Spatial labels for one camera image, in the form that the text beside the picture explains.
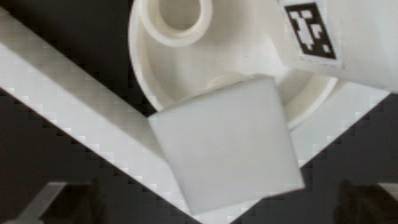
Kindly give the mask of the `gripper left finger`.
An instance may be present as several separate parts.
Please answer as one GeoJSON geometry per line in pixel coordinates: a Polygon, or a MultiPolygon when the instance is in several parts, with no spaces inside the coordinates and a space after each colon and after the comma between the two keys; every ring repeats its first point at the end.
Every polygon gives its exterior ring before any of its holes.
{"type": "Polygon", "coordinates": [[[51,182],[6,224],[107,224],[106,193],[99,180],[51,182]]]}

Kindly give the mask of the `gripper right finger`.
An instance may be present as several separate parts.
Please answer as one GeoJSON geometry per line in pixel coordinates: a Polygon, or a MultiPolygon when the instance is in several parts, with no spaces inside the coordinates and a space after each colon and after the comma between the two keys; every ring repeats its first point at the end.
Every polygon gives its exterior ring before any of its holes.
{"type": "Polygon", "coordinates": [[[398,224],[398,200],[381,185],[342,181],[338,224],[398,224]]]}

